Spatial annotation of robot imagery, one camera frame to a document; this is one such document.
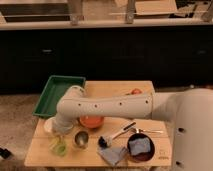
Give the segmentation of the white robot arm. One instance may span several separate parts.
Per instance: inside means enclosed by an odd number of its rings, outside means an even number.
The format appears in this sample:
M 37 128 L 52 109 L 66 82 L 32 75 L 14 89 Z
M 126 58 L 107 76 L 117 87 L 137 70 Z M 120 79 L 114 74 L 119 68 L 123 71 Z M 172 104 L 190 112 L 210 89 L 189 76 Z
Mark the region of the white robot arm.
M 53 129 L 66 134 L 80 116 L 169 121 L 174 124 L 172 171 L 213 171 L 213 90 L 88 98 L 70 87 L 56 106 Z

